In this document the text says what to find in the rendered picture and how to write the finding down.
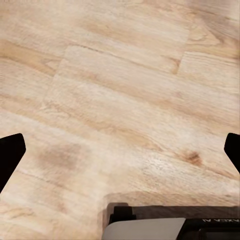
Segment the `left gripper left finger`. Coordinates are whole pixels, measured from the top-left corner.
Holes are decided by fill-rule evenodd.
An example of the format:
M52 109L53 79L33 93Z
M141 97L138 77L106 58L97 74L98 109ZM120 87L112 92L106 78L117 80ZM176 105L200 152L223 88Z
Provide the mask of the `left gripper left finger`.
M26 152L21 133L0 138L0 193Z

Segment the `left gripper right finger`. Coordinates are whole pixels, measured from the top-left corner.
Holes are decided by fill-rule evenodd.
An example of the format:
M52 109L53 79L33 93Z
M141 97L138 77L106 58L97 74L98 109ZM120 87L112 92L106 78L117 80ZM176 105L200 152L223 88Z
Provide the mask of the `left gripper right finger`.
M240 135L231 132L228 133L224 151L240 173Z

